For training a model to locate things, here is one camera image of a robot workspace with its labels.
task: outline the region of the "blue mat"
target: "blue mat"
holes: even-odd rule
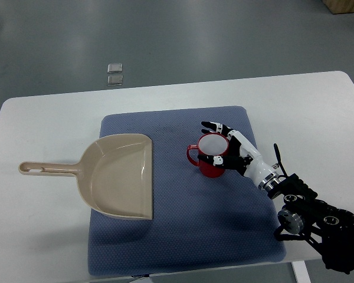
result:
[[[246,110],[215,107],[115,114],[100,137],[143,133],[153,141],[152,221],[124,221],[91,211],[91,275],[141,275],[281,261],[278,220],[265,191],[235,171],[210,179],[189,163],[186,148],[201,136],[201,121],[242,132],[254,145]]]

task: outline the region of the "red mug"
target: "red mug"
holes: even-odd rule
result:
[[[208,164],[202,160],[195,161],[190,156],[190,150],[197,149],[198,154],[205,155],[226,155],[228,151],[228,140],[225,136],[219,133],[207,133],[204,134],[197,144],[191,144],[186,150],[186,156],[188,160],[194,166],[199,167],[199,170],[203,175],[210,178],[219,177],[224,173],[224,169],[217,168],[214,165]]]

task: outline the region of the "beige dustpan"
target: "beige dustpan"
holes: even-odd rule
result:
[[[92,143],[76,164],[23,162],[24,175],[75,176],[83,200],[113,218],[153,218],[152,141],[114,134]]]

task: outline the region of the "metal plate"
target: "metal plate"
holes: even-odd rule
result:
[[[108,74],[111,73],[121,73],[122,72],[122,63],[112,63],[107,66]]]
[[[123,76],[122,75],[110,75],[107,78],[107,85],[112,86],[112,85],[122,85],[123,82]]]

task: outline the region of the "robotic arm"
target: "robotic arm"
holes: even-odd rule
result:
[[[266,190],[270,199],[284,196],[285,205],[278,213],[280,226],[274,232],[278,241],[306,241],[321,254],[327,269],[346,274],[354,270],[353,213],[316,199],[317,193],[298,175],[288,176],[276,144],[277,166],[281,167],[283,175],[264,163],[260,152],[239,131],[208,121],[202,122],[202,125],[226,136],[230,148],[227,156],[199,155],[199,159],[216,167],[237,170],[242,176],[249,177],[259,189]],[[312,234],[320,236],[321,243]]]

